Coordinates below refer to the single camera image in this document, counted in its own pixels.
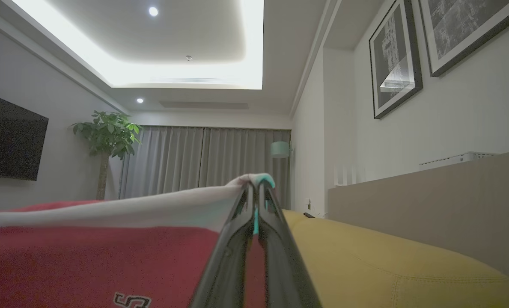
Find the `black and white artwork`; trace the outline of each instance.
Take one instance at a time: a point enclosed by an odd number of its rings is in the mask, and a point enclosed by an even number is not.
[[[434,77],[509,26],[509,0],[419,1]]]
[[[370,38],[374,118],[380,119],[422,88],[410,0],[396,0]]]

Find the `green plant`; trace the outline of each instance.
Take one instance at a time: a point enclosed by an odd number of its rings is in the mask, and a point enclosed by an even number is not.
[[[96,199],[104,199],[106,192],[106,178],[108,159],[119,156],[123,160],[125,154],[134,155],[133,144],[140,142],[137,136],[141,126],[131,123],[128,115],[123,113],[108,113],[95,111],[92,122],[75,123],[74,134],[80,134],[89,143],[89,154],[100,154],[100,174],[98,176],[98,190]]]

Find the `yellow sofa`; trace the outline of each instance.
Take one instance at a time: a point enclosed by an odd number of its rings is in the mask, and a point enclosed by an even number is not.
[[[464,255],[284,211],[324,308],[509,308],[509,278]]]

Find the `television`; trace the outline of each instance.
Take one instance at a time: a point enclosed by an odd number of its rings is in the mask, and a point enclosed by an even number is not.
[[[0,99],[0,177],[37,180],[49,119]]]

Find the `tree trunk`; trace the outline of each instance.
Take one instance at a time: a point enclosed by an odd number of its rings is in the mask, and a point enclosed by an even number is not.
[[[104,200],[106,196],[106,178],[108,177],[108,160],[109,153],[100,154],[100,174],[98,174],[98,189],[96,191],[96,199]]]

